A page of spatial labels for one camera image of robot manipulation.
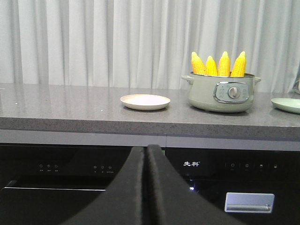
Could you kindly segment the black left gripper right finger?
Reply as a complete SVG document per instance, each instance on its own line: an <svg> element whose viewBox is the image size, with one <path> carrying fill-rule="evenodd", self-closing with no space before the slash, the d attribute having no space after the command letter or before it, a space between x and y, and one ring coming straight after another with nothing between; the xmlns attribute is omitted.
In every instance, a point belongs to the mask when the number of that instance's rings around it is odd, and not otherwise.
<svg viewBox="0 0 300 225"><path fill-rule="evenodd" d="M235 225L205 198L190 190L160 146L147 147L148 192L154 225Z"/></svg>

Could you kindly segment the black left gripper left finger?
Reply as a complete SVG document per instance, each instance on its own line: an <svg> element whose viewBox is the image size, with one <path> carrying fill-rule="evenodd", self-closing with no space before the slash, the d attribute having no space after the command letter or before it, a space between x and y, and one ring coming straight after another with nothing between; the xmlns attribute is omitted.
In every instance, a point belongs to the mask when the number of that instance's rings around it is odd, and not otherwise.
<svg viewBox="0 0 300 225"><path fill-rule="evenodd" d="M88 206L64 225L141 225L144 148L133 147L121 170Z"/></svg>

